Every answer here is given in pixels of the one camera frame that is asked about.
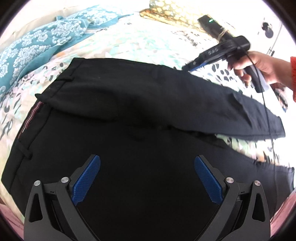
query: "orange sleeve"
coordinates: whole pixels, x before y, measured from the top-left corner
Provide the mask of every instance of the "orange sleeve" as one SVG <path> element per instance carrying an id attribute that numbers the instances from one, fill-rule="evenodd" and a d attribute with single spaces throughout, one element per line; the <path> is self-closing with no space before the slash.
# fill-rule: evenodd
<path id="1" fill-rule="evenodd" d="M 291 57 L 293 78 L 293 100 L 296 102 L 296 57 Z"/>

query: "patterned bedspread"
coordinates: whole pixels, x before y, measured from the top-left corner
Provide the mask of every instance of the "patterned bedspread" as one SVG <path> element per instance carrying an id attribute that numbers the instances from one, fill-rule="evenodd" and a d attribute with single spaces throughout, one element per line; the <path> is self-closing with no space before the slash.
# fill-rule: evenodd
<path id="1" fill-rule="evenodd" d="M 0 103 L 0 173 L 3 172 L 17 132 L 36 101 L 34 95 L 42 93 L 69 66 L 73 58 L 122 58 L 181 69 L 200 52 L 217 43 L 205 33 L 144 19 L 139 14 L 122 18 L 108 28 L 89 32 L 95 34 L 54 55 L 50 62 L 20 79 L 4 96 Z M 251 87 L 246 88 L 232 71 L 227 70 L 225 61 L 205 66 L 193 74 L 263 102 L 261 94 L 256 93 Z M 270 90 L 264 95 L 267 107 L 274 114 L 284 116 L 274 92 Z M 289 166 L 289 161 L 282 159 L 280 148 L 277 148 L 282 146 L 285 138 L 274 140 L 273 155 L 271 140 L 247 142 L 223 135 L 217 137 L 254 161 Z M 1 183 L 0 197 L 23 220 L 23 216 Z"/>

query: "blue textured pad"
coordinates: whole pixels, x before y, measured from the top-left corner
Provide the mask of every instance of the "blue textured pad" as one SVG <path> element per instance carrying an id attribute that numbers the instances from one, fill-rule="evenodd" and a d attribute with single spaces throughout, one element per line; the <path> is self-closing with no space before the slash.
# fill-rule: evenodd
<path id="1" fill-rule="evenodd" d="M 220 205 L 223 201 L 222 187 L 220 186 L 214 175 L 211 173 L 211 171 L 208 169 L 206 164 L 198 156 L 194 160 L 194 169 L 198 177 L 202 181 L 202 184 L 204 185 L 212 202 Z"/>
<path id="2" fill-rule="evenodd" d="M 72 202 L 76 206 L 85 198 L 89 188 L 91 187 L 96 175 L 101 167 L 101 160 L 99 156 L 94 156 L 86 169 L 83 171 L 77 182 L 73 186 Z"/>

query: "black pants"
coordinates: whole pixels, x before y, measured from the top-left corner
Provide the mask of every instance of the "black pants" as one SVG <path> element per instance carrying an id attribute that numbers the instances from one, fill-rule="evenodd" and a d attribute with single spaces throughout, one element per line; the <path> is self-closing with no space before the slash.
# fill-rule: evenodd
<path id="1" fill-rule="evenodd" d="M 34 181 L 70 176 L 91 154 L 101 169 L 77 208 L 102 240 L 155 239 L 157 230 L 193 240 L 217 208 L 194 171 L 198 155 L 237 182 L 259 180 L 271 214 L 293 190 L 293 168 L 255 162 L 211 135 L 268 137 L 263 106 L 188 73 L 74 59 L 37 98 L 2 175 L 23 214 Z M 269 115 L 282 136 L 281 120 Z M 147 232 L 151 224 L 158 229 Z"/>

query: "human hand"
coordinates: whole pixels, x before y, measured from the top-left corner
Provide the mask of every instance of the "human hand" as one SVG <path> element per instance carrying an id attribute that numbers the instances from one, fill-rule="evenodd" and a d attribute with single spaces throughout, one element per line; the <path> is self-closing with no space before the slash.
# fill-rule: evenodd
<path id="1" fill-rule="evenodd" d="M 256 51 L 250 51 L 248 55 L 255 66 L 262 72 L 267 84 L 281 83 L 292 89 L 292 67 L 289 62 Z M 234 69 L 234 73 L 246 85 L 250 85 L 251 76 L 243 72 L 243 69 L 250 65 L 252 65 L 252 62 L 248 56 L 243 56 L 234 63 L 228 63 L 228 69 Z"/>

